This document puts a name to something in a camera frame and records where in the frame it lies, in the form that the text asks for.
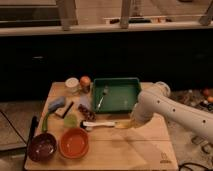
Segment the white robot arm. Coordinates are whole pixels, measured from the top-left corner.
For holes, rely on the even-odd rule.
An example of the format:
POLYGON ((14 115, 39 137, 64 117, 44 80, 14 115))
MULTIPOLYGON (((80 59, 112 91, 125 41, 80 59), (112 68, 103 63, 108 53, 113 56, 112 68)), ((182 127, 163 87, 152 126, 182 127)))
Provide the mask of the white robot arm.
POLYGON ((213 144, 213 114, 171 100, 170 94, 170 87, 164 82, 156 82, 142 90, 131 119, 139 125, 145 125, 154 113, 158 113, 213 144))

